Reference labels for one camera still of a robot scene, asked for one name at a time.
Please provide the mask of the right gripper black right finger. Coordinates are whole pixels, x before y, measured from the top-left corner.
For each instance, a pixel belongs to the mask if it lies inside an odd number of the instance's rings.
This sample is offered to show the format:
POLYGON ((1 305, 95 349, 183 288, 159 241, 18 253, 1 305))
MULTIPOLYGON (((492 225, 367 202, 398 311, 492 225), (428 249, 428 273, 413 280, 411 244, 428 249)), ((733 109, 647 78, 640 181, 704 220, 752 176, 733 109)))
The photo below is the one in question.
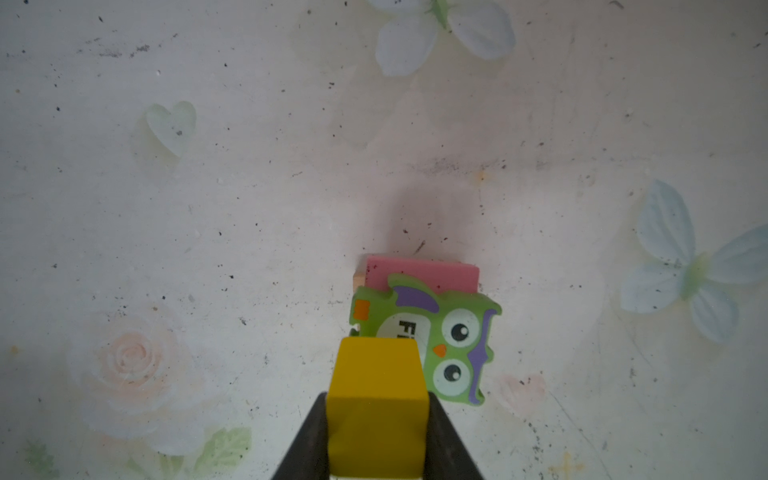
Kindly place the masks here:
POLYGON ((429 393, 424 480, 483 480, 437 396, 429 393))

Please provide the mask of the pink rectangular block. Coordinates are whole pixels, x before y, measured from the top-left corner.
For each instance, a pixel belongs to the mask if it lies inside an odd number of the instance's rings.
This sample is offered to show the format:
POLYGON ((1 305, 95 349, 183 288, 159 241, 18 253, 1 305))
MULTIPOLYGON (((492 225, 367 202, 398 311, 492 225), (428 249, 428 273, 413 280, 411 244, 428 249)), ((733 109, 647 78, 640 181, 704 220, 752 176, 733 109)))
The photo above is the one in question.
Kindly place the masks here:
POLYGON ((477 266, 455 261, 384 255, 367 257, 363 285, 386 291, 388 289, 387 278, 395 273, 416 278, 435 293, 445 291, 477 293, 479 290, 480 269, 477 266))

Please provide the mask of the yellow cube block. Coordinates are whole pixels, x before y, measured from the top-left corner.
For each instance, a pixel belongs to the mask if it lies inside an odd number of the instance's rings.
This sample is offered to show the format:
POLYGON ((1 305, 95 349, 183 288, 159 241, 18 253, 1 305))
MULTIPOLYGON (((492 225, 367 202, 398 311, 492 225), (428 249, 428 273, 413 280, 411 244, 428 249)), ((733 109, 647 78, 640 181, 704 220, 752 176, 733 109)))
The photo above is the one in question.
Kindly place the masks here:
POLYGON ((420 478, 428 412, 415 340, 343 339, 326 399, 330 473, 349 478, 420 478))

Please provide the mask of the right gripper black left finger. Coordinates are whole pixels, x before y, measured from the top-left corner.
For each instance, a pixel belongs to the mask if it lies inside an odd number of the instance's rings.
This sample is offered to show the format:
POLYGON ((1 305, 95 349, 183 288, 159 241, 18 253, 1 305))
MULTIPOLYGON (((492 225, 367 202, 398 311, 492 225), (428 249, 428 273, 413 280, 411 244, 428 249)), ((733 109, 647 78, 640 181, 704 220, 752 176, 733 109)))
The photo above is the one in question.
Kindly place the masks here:
POLYGON ((272 480, 328 480, 327 393, 314 401, 272 480))

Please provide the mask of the green owl toy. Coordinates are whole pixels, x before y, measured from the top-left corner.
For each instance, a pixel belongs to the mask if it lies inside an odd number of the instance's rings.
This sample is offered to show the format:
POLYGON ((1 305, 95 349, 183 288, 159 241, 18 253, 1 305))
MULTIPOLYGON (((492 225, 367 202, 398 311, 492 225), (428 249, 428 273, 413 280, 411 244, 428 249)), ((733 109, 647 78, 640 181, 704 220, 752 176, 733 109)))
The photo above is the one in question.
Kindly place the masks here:
POLYGON ((352 335, 415 340, 427 389, 442 400, 480 406, 482 371, 494 357, 490 330, 501 314, 501 306, 481 293, 438 293, 394 273, 383 291, 356 290, 349 324, 352 335))

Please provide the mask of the natural wood block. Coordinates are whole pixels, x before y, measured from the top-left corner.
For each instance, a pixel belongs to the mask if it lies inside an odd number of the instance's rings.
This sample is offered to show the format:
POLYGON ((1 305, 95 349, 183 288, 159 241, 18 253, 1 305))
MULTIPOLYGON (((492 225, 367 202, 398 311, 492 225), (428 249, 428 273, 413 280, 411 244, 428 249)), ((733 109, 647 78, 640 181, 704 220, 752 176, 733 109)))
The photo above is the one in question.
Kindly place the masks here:
POLYGON ((365 281, 366 281, 366 272, 356 271, 353 274, 353 291, 356 292, 361 286, 364 286, 365 281))

